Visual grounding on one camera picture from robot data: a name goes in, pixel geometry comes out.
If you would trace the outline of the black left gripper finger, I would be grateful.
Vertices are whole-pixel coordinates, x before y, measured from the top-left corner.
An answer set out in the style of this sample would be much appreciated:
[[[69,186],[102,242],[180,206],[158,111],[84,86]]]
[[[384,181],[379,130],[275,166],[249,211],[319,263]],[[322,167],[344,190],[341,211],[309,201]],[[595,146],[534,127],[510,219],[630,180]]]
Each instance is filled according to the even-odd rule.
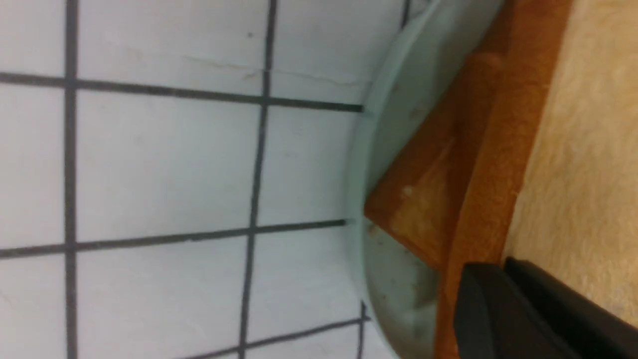
[[[638,332],[529,261],[465,264],[454,312],[462,359],[635,359]]]

